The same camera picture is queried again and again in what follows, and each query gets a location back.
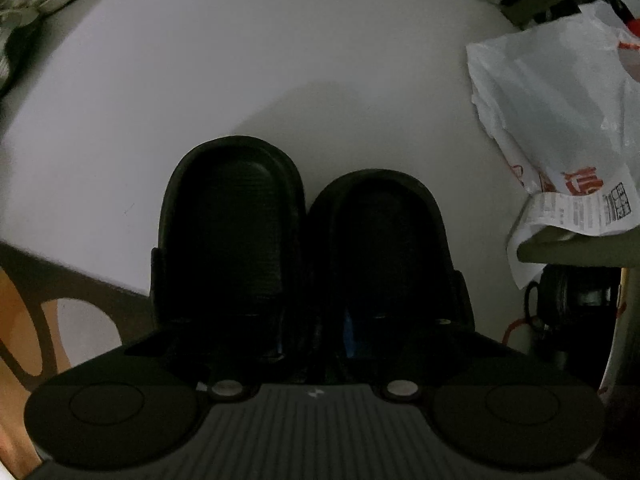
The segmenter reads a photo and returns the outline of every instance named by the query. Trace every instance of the white table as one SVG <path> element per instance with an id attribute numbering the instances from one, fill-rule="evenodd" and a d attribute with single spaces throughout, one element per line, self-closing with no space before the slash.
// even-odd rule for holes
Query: white table
<path id="1" fill-rule="evenodd" d="M 289 154 L 308 203 L 361 168 L 419 178 L 500 338 L 526 195 L 479 127 L 465 45 L 512 30 L 477 0 L 76 0 L 1 104 L 0 238 L 146 292 L 176 164 L 251 135 Z"/>

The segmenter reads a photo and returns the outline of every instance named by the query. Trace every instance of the ribbed gray panel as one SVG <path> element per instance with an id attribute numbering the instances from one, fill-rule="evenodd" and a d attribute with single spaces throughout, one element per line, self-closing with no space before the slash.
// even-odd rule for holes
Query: ribbed gray panel
<path id="1" fill-rule="evenodd" d="M 159 461 L 119 472 L 47 462 L 30 480 L 602 480 L 582 464 L 536 474 L 492 470 L 450 450 L 413 406 L 365 385 L 265 385 L 215 406 L 199 432 Z"/>

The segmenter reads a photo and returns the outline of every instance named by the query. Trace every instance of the table surface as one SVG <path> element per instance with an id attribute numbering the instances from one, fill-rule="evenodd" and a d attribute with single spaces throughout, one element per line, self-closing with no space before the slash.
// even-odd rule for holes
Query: table surface
<path id="1" fill-rule="evenodd" d="M 507 32 L 478 0 L 76 0 L 1 103 L 0 238 L 147 292 L 182 156 L 260 137 L 308 204 L 362 168 L 425 183 L 499 338 L 521 310 L 504 247 L 526 194 L 479 126 L 465 45 Z"/>

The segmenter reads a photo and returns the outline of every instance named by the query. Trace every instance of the qr code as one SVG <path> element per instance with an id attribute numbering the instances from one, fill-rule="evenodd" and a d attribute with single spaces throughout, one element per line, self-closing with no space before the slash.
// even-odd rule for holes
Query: qr code
<path id="1" fill-rule="evenodd" d="M 605 222 L 609 225 L 631 214 L 631 206 L 626 196 L 622 182 L 618 184 L 608 195 L 603 195 L 607 207 L 604 209 Z"/>

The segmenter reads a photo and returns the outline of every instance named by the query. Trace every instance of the plastic bag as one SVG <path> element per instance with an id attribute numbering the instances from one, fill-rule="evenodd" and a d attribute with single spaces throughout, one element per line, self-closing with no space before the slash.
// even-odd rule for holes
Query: plastic bag
<path id="1" fill-rule="evenodd" d="M 507 248 L 520 287 L 542 266 L 521 264 L 517 247 L 543 226 L 598 236 L 640 224 L 640 38 L 605 2 L 580 10 L 467 47 L 479 118 L 534 195 Z"/>

